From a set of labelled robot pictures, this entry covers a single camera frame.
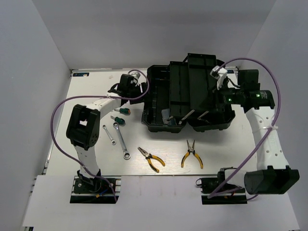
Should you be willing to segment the black plastic toolbox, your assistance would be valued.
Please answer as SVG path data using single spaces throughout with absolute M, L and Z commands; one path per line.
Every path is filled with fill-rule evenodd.
M 210 75 L 222 64 L 215 55 L 188 53 L 182 62 L 150 66 L 142 123 L 150 132 L 179 133 L 186 124 L 197 132 L 227 129 L 235 111 L 216 104 L 217 81 Z

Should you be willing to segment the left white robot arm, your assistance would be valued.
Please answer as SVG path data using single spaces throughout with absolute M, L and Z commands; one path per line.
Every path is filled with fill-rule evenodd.
M 120 81 L 108 90 L 109 96 L 87 105 L 77 104 L 73 107 L 66 137 L 74 146 L 81 162 L 77 175 L 91 192 L 97 192 L 102 186 L 102 180 L 99 178 L 101 170 L 94 148 L 99 139 L 100 120 L 127 102 L 134 104 L 142 101 L 141 95 L 146 92 L 147 84 L 138 83 L 140 75 L 141 72 L 137 70 L 122 74 Z

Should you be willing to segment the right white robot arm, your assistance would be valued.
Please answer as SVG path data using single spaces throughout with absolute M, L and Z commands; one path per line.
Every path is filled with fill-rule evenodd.
M 224 168 L 218 178 L 218 187 L 208 196 L 231 193 L 244 188 L 250 195 L 284 194 L 300 178 L 297 169 L 291 169 L 281 149 L 276 121 L 281 109 L 281 94 L 274 74 L 269 70 L 277 91 L 277 108 L 251 108 L 246 112 L 255 148 L 237 168 Z

